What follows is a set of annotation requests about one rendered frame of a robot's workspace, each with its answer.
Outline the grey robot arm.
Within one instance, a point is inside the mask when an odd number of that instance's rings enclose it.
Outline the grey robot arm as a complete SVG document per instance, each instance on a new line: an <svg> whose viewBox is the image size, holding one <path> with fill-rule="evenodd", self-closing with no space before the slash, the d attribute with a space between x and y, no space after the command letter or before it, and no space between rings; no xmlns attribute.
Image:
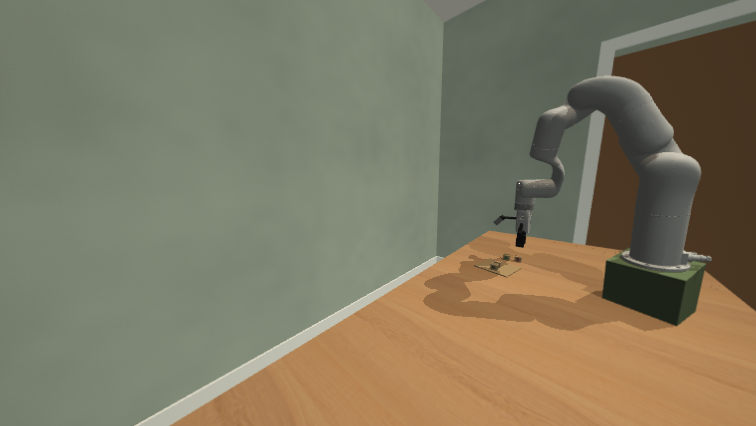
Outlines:
<svg viewBox="0 0 756 426"><path fill-rule="evenodd" d="M552 166L551 179L519 180L514 209L534 210L535 198L552 198L559 193L564 168L557 153L565 128L598 110L610 121L640 177L630 252L623 252L621 258L663 272L687 271L692 261L711 262L710 256L683 251L700 165L671 140L673 127L650 94L627 78L595 77L576 84L560 107L539 117L530 150L533 159Z"/></svg>

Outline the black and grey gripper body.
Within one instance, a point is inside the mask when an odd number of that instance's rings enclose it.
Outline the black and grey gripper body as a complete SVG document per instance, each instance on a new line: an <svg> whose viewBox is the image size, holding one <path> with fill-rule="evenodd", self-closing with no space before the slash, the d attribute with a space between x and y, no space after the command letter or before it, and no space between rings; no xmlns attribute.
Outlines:
<svg viewBox="0 0 756 426"><path fill-rule="evenodd" d="M534 210L517 210L516 215L516 232L520 226L520 223L523 223L523 229L522 231L528 233L530 231L530 222L531 222L531 211ZM530 221L529 221L530 219Z"/></svg>

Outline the tan flat mat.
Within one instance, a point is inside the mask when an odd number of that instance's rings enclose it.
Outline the tan flat mat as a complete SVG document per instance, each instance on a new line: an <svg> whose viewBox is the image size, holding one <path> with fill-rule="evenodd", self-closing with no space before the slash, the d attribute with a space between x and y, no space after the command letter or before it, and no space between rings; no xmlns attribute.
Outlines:
<svg viewBox="0 0 756 426"><path fill-rule="evenodd" d="M493 263L494 261L495 261L494 259L489 258L485 261L482 261L476 264L475 267L487 270L489 272L492 272L492 273L495 273L504 277L508 277L512 275L513 273L517 272L518 270L522 269L521 267L502 262L502 266L497 271L491 270L490 269L491 263Z"/></svg>

